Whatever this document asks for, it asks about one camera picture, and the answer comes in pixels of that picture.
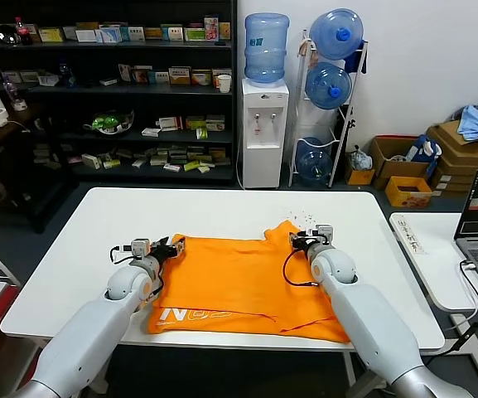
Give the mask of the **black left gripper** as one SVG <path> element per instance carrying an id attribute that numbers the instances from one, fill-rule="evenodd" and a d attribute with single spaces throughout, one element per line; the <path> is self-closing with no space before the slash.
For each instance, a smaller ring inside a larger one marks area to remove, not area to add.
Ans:
<path id="1" fill-rule="evenodd" d="M 179 257 L 186 248 L 186 238 L 181 237 L 179 240 L 168 245 L 169 237 L 165 236 L 159 240 L 152 242 L 150 256 L 153 257 L 159 265 L 163 265 L 168 259 L 172 257 Z"/>

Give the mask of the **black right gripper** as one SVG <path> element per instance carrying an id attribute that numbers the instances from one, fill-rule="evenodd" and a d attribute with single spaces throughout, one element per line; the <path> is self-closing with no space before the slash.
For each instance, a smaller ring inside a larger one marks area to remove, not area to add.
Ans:
<path id="1" fill-rule="evenodd" d="M 320 240 L 316 236 L 316 230 L 308 229 L 301 232 L 301 237 L 298 234 L 290 233 L 289 242 L 294 250 L 302 250 L 308 252 L 309 249 L 320 243 Z"/>

